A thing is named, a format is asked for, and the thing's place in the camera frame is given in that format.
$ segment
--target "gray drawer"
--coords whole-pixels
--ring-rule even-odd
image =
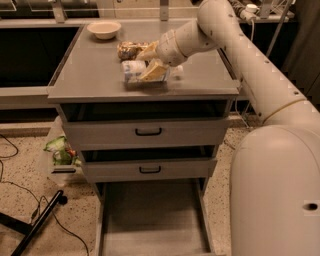
[[[63,129],[79,150],[150,147],[153,145],[219,145],[228,119],[122,123],[67,123]]]
[[[89,183],[211,177],[216,159],[150,160],[86,163]]]
[[[96,256],[214,256],[195,179],[108,183]]]

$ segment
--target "drawer front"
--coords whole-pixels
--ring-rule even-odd
[[[85,176],[90,183],[211,177],[217,161],[130,161],[87,163]]]
[[[68,140],[80,150],[149,147],[151,145],[219,145],[228,119],[137,123],[67,123]]]

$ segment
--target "wall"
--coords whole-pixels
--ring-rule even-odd
[[[320,110],[320,1],[297,0],[298,33],[283,72]]]

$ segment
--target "cabinet top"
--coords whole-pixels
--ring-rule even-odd
[[[212,50],[191,56],[183,66],[183,74],[164,83],[126,84],[117,55],[122,41],[153,42],[162,33],[188,22],[185,19],[120,20],[116,38],[99,40],[84,27],[53,86],[49,86],[49,102],[117,102],[173,99],[230,98],[238,94],[239,82],[232,80],[219,53]]]

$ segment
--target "black cable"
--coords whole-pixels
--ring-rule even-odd
[[[3,175],[3,172],[4,172],[4,164],[2,162],[2,159],[9,159],[11,157],[14,157],[16,156],[18,153],[19,153],[19,149],[16,145],[14,145],[10,140],[8,140],[4,135],[0,134],[0,137],[2,137],[3,139],[5,139],[14,149],[15,149],[15,152],[12,154],[12,155],[8,155],[8,156],[0,156],[0,164],[1,164],[1,170],[0,170],[0,182],[2,182],[2,175]]]
[[[0,156],[0,158],[9,159],[9,158],[11,158],[11,157],[16,156],[16,155],[19,153],[18,147],[17,147],[16,145],[14,145],[10,140],[8,140],[4,135],[0,134],[0,137],[2,137],[3,139],[5,139],[5,140],[15,149],[15,152],[14,152],[13,154],[8,155],[8,156]],[[45,201],[46,201],[47,203],[49,203],[48,200],[47,200],[47,198],[46,198],[45,196],[41,196],[41,197],[40,197],[40,200],[38,200],[37,197],[35,196],[35,194],[34,194],[30,189],[27,189],[27,188],[25,188],[25,187],[22,187],[22,186],[14,183],[14,182],[11,182],[11,181],[2,181],[2,175],[3,175],[3,172],[4,172],[4,165],[3,165],[3,162],[2,162],[1,159],[0,159],[0,164],[1,164],[1,169],[0,169],[0,183],[2,183],[2,184],[14,185],[14,186],[16,186],[16,187],[18,187],[18,188],[20,188],[20,189],[23,189],[23,190],[27,191],[28,193],[30,193],[30,194],[34,197],[34,199],[38,202],[38,207],[37,207],[37,209],[36,209],[36,210],[33,212],[33,214],[32,214],[32,219],[34,219],[37,215],[40,214],[40,204],[41,204],[41,200],[42,200],[42,199],[45,199]],[[89,249],[88,249],[88,246],[87,246],[87,244],[85,243],[85,241],[84,241],[81,237],[79,237],[78,235],[76,235],[75,233],[73,233],[73,232],[69,231],[68,229],[66,229],[66,228],[59,222],[59,220],[58,220],[57,216],[54,214],[54,212],[52,212],[52,214],[53,214],[54,218],[56,219],[58,225],[59,225],[67,234],[69,234],[69,235],[71,235],[71,236],[73,236],[73,237],[78,238],[78,239],[83,243],[83,245],[84,245],[84,247],[85,247],[85,249],[86,249],[86,252],[87,252],[87,256],[89,256]]]
[[[44,199],[47,203],[49,203],[48,199],[45,197],[45,196],[41,196],[40,198],[40,201]],[[54,218],[56,219],[56,222],[58,223],[58,225],[65,231],[67,232],[67,234],[71,235],[71,236],[74,236],[76,238],[78,238],[84,245],[85,249],[86,249],[86,252],[87,252],[87,256],[89,256],[89,249],[88,249],[88,246],[87,244],[85,243],[85,241],[78,235],[76,235],[75,233],[71,232],[70,230],[66,229],[58,220],[57,216],[55,215],[54,212],[52,212]]]

